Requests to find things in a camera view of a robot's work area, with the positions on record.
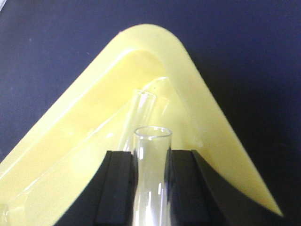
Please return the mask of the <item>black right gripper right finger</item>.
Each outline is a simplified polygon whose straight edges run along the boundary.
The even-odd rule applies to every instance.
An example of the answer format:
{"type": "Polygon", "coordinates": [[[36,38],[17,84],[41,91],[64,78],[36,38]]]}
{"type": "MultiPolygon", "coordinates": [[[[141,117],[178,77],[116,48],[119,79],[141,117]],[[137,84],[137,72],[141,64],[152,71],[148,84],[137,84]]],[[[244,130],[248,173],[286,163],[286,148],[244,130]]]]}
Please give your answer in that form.
{"type": "Polygon", "coordinates": [[[290,226],[237,190],[195,150],[169,150],[165,179],[173,226],[290,226]]]}

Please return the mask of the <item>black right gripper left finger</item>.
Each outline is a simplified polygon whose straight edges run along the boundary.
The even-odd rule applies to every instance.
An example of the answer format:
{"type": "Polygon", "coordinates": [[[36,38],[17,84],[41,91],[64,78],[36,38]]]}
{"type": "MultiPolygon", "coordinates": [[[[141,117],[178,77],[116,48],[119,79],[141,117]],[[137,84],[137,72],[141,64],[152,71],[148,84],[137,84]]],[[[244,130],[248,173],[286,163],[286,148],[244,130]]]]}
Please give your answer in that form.
{"type": "Polygon", "coordinates": [[[134,193],[132,154],[124,151],[107,151],[88,185],[56,225],[130,226],[134,193]]]}

